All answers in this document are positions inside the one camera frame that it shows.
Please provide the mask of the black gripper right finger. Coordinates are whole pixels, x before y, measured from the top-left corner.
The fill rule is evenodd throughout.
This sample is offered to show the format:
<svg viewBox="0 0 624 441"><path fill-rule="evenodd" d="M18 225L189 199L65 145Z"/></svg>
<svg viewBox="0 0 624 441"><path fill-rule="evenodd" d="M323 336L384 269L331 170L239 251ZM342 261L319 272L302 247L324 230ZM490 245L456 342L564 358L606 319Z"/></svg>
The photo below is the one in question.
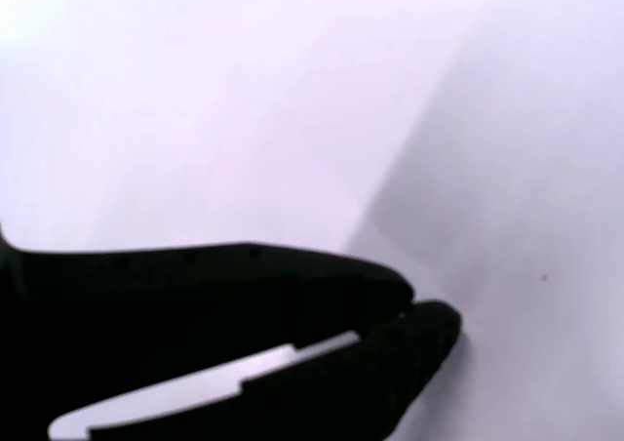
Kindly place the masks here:
<svg viewBox="0 0 624 441"><path fill-rule="evenodd" d="M168 417L94 429L93 440L384 440L456 344L462 319L414 304L365 339L244 381L239 395Z"/></svg>

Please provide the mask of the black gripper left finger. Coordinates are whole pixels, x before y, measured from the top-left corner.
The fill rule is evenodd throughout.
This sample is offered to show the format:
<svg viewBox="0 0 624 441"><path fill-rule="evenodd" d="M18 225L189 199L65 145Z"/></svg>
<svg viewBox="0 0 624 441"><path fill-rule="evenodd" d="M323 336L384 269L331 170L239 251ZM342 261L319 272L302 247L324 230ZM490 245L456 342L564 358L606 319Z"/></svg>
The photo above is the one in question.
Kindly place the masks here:
<svg viewBox="0 0 624 441"><path fill-rule="evenodd" d="M42 253L1 244L1 436L284 344L362 332L411 305L383 265L256 244Z"/></svg>

